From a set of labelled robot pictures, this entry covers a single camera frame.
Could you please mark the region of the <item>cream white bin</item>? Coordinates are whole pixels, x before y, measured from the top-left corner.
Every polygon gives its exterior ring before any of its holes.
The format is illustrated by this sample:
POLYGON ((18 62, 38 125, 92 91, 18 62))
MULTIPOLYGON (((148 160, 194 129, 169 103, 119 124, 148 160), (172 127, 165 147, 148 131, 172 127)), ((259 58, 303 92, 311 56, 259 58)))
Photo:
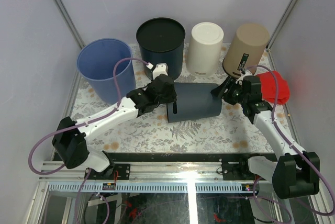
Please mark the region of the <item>cream white bin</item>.
POLYGON ((202 77, 213 75, 218 68, 223 38, 224 31, 219 25, 210 22, 196 24, 191 30, 187 70, 202 77))

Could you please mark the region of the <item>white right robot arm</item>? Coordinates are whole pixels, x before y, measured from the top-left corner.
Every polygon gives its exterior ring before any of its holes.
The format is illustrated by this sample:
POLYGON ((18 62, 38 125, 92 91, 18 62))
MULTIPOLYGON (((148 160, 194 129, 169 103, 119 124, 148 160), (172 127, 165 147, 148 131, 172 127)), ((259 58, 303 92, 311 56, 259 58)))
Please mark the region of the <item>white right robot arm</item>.
POLYGON ((285 131, 275 118, 273 107, 262 98, 261 82, 257 76, 241 80, 228 77, 211 91, 230 105, 240 104, 243 114, 265 136, 274 151, 274 163, 258 155, 239 165, 239 174, 251 179, 256 174, 269 181, 280 199, 315 195, 319 192, 320 159, 307 152, 285 131))

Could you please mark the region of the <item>dark navy tall bin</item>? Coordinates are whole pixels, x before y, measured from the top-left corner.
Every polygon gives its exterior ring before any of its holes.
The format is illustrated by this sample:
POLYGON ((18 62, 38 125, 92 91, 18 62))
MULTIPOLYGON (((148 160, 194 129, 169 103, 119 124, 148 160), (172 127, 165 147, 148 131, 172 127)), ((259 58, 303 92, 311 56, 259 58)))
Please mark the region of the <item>dark navy tall bin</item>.
POLYGON ((142 60, 153 65, 167 64, 168 75, 176 80, 182 72, 185 36, 184 27, 174 19, 145 21, 136 32, 142 60))

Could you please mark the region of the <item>dark teal bin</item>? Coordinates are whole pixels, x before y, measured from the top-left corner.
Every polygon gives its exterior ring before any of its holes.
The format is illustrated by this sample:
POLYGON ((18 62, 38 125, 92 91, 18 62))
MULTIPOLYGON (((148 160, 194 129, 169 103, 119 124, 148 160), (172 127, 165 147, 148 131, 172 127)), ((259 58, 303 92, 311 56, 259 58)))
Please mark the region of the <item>dark teal bin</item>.
POLYGON ((215 83, 175 83, 177 100, 166 105, 169 123, 198 120, 220 115, 222 102, 211 91, 215 83))

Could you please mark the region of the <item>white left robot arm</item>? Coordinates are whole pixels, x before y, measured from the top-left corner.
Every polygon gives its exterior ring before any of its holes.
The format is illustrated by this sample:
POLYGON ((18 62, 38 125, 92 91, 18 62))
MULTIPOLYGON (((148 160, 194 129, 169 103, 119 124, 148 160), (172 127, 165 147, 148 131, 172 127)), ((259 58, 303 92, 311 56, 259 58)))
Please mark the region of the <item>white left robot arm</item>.
POLYGON ((62 119, 52 145, 67 169, 82 165, 101 178, 109 179, 115 172, 114 162, 105 151, 89 148, 88 142, 125 121, 154 111, 161 104, 174 103, 176 99, 173 79, 161 74, 147 86, 129 92, 119 104, 77 121, 70 117, 62 119))

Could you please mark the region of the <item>light blue plastic bin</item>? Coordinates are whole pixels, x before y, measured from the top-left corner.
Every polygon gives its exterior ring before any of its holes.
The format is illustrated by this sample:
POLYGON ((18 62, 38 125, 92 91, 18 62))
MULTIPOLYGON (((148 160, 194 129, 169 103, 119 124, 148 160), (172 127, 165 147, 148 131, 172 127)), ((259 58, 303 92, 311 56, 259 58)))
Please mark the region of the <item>light blue plastic bin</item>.
MULTIPOLYGON (((114 67, 118 61, 129 57, 132 57, 131 48, 125 42, 113 38, 98 39, 82 49, 77 58, 77 69, 98 97, 112 105, 118 101, 114 67)), ((116 78, 121 98, 136 88, 131 60, 117 66, 116 78)))

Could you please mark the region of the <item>tan cylindrical bin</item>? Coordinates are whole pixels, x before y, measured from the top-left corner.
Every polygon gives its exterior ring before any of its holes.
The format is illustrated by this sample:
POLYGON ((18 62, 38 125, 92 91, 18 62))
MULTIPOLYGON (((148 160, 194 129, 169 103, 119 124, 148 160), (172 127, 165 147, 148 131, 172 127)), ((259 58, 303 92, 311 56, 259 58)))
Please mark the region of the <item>tan cylindrical bin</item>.
POLYGON ((239 77, 241 69, 257 65, 269 39, 268 30, 260 24, 246 23, 238 27, 223 60, 223 70, 239 77))

